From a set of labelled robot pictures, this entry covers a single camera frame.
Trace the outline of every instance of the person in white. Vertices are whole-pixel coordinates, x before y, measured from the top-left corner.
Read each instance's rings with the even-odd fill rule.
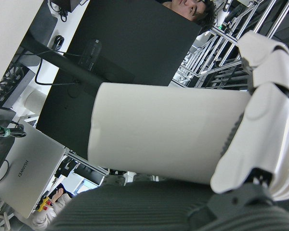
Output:
[[[47,210],[40,212],[34,211],[28,218],[24,218],[18,212],[14,212],[14,215],[24,224],[28,225],[35,231],[42,231],[47,228],[51,221],[62,211],[65,205],[71,200],[67,193],[63,194],[63,189],[59,189],[52,197],[52,206],[49,206]]]

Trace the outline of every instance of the huawei logo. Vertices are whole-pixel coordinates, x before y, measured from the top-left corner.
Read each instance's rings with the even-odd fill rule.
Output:
[[[21,170],[20,170],[19,173],[18,173],[18,177],[21,177],[21,176],[22,176],[22,174],[24,173],[25,168],[27,167],[28,163],[29,163],[29,161],[26,160],[25,163],[24,163],[24,165],[23,165],[23,167],[21,168]]]

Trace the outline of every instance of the hand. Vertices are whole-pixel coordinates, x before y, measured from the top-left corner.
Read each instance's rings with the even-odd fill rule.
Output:
[[[52,203],[55,203],[56,200],[58,200],[63,194],[63,188],[59,189],[56,191],[56,194],[53,195],[53,198],[52,198]]]

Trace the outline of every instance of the robotic hand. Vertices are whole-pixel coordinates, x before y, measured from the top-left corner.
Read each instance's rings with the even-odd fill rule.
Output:
[[[238,41],[252,72],[252,97],[211,178],[216,193],[245,182],[268,187],[274,200],[289,199],[289,49],[253,32]]]

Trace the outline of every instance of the monitor back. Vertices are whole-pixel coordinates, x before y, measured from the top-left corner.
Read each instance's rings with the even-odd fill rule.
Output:
[[[200,30],[154,0],[93,0],[68,52],[82,54],[98,39],[102,49],[92,72],[111,82],[168,86]],[[60,70],[54,82],[72,80]],[[96,93],[87,85],[52,87],[37,128],[87,159]]]

